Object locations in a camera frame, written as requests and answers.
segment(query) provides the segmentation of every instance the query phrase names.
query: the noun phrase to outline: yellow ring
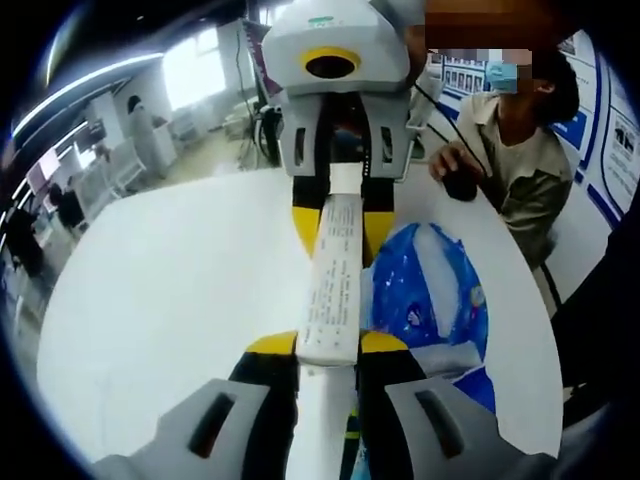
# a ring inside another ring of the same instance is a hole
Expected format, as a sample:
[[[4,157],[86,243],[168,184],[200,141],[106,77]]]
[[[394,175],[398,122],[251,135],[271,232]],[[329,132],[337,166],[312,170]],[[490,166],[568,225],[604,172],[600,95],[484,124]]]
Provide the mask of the yellow ring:
[[[354,72],[358,70],[358,68],[360,68],[360,56],[357,53],[352,52],[351,50],[340,47],[318,47],[303,53],[302,55],[300,55],[300,63],[302,65],[302,68],[306,71],[307,64],[309,62],[315,60],[316,58],[322,57],[344,58],[345,60],[351,62],[351,64],[354,66]]]

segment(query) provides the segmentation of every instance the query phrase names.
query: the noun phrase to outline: white robot body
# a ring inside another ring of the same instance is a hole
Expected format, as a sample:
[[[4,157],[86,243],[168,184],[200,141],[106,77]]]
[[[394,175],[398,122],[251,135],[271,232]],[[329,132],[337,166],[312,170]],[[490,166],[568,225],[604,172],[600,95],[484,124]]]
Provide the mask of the white robot body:
[[[263,41],[267,71],[287,94],[393,92],[409,74],[407,47],[392,24],[367,0],[299,0]],[[352,72],[314,76],[308,62],[332,54],[349,57]]]

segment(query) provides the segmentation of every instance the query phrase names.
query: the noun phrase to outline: person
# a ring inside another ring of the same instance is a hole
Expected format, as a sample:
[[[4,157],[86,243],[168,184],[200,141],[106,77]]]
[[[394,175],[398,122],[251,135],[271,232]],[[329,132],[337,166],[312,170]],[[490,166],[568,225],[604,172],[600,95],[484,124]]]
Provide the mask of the person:
[[[166,124],[167,121],[149,113],[137,95],[129,97],[127,111],[130,121],[129,132],[140,161],[154,180],[166,178],[166,167],[162,162],[153,130]]]
[[[535,50],[532,62],[520,68],[513,93],[483,92],[462,101],[457,125],[471,152],[453,141],[433,155],[429,169],[442,180],[459,168],[459,158],[533,270],[550,253],[548,234],[572,184],[569,160],[550,125],[571,120],[580,99],[576,74],[557,49]]]
[[[6,245],[14,267],[17,264],[22,265],[42,298],[48,300],[55,284],[56,273],[34,236],[35,220],[35,215],[17,208],[7,221]]]
[[[84,221],[84,213],[75,192],[63,193],[60,186],[54,183],[49,189],[49,200],[54,207],[58,207],[60,223],[75,237],[75,228]]]

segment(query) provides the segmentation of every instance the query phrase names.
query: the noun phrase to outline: hand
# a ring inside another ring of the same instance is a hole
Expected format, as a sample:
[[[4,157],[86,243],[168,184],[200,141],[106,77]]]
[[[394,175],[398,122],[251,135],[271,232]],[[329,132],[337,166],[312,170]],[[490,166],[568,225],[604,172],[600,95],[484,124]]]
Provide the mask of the hand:
[[[476,182],[480,183],[484,178],[484,170],[478,161],[473,158],[462,142],[453,141],[448,143],[429,160],[429,173],[437,181],[442,181],[448,172],[455,172],[460,168],[459,163],[463,163],[464,167],[471,170]]]

